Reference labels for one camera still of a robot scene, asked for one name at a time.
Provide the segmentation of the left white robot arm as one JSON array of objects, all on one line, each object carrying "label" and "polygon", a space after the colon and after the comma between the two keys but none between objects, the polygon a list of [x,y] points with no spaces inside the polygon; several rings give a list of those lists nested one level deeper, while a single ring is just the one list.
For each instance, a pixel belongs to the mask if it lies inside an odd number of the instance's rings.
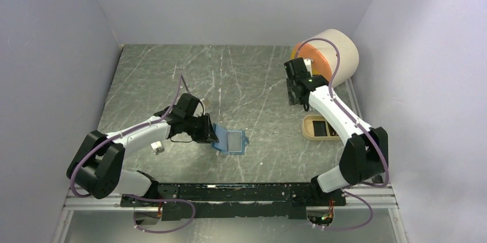
[{"label": "left white robot arm", "polygon": [[124,171],[125,155],[183,133],[199,144],[219,142],[209,114],[198,113],[199,107],[204,108],[199,98],[184,93],[164,110],[125,130],[89,132],[67,168],[71,191],[80,198],[103,199],[119,193],[136,196],[144,206],[155,204],[160,196],[158,181],[142,171]]}]

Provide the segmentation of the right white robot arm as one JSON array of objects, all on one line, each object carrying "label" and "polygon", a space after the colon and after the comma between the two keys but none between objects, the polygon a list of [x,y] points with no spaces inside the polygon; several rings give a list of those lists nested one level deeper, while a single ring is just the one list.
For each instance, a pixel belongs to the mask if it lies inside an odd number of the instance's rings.
[{"label": "right white robot arm", "polygon": [[292,105],[300,104],[305,111],[314,109],[331,125],[344,144],[339,163],[333,169],[315,177],[316,186],[310,198],[324,205],[332,191],[363,183],[379,175],[388,182],[388,134],[384,128],[373,128],[361,120],[322,75],[312,75],[304,59],[284,63],[288,98]]}]

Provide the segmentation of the blue card holder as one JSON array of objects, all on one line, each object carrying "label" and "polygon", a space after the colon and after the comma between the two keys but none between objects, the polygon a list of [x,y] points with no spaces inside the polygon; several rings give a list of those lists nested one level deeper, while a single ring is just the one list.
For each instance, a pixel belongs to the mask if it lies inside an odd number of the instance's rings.
[{"label": "blue card holder", "polygon": [[211,147],[225,155],[244,155],[249,139],[244,130],[228,130],[213,124],[219,142],[212,142]]}]

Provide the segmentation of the grey VIP credit card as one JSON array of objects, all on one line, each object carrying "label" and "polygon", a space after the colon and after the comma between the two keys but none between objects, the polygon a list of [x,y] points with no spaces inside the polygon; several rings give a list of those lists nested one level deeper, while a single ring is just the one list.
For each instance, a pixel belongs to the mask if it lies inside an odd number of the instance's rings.
[{"label": "grey VIP credit card", "polygon": [[242,131],[228,131],[227,132],[227,151],[229,154],[240,155],[245,151],[245,141]]}]

